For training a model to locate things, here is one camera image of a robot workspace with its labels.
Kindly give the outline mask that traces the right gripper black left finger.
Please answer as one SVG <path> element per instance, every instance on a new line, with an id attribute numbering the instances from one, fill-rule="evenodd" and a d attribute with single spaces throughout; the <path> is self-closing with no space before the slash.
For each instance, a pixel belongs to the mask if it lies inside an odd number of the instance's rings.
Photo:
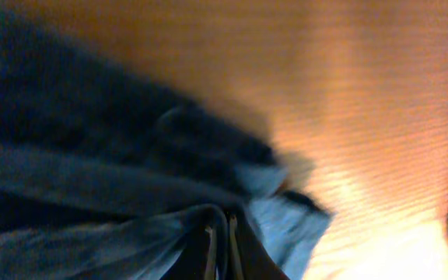
<path id="1" fill-rule="evenodd" d="M 162 280 L 216 280 L 218 230 L 215 221 L 191 230 L 185 248 Z"/>

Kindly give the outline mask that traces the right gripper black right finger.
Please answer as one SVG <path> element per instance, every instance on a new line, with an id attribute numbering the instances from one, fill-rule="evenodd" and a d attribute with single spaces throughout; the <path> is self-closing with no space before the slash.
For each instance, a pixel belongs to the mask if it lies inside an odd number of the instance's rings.
<path id="1" fill-rule="evenodd" d="M 229 228 L 229 280 L 289 280 L 269 257 L 254 230 L 242 213 L 227 212 Z"/>

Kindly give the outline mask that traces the navy blue shorts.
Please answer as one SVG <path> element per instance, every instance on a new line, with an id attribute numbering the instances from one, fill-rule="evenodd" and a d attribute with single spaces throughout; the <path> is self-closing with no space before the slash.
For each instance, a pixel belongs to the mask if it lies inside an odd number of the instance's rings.
<path id="1" fill-rule="evenodd" d="M 331 217 L 261 140 L 0 6 L 0 279 L 162 279 L 227 212 L 300 279 Z"/>

